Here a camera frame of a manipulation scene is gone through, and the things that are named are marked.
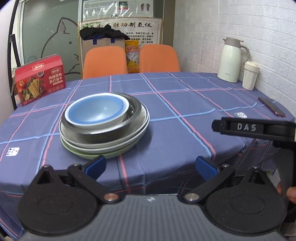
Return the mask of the right hand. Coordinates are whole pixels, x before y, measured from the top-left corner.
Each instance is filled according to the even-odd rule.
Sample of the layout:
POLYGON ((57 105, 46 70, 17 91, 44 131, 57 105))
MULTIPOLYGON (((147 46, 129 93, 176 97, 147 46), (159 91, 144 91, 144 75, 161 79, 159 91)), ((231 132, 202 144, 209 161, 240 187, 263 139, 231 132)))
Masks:
MULTIPOLYGON (((280 183, 278 184, 276 190, 280 195, 282 194, 282 185, 280 183)), ((286 197, 290 202, 292 202, 293 204, 296 204, 296 187, 290 187, 287 190, 286 197)))

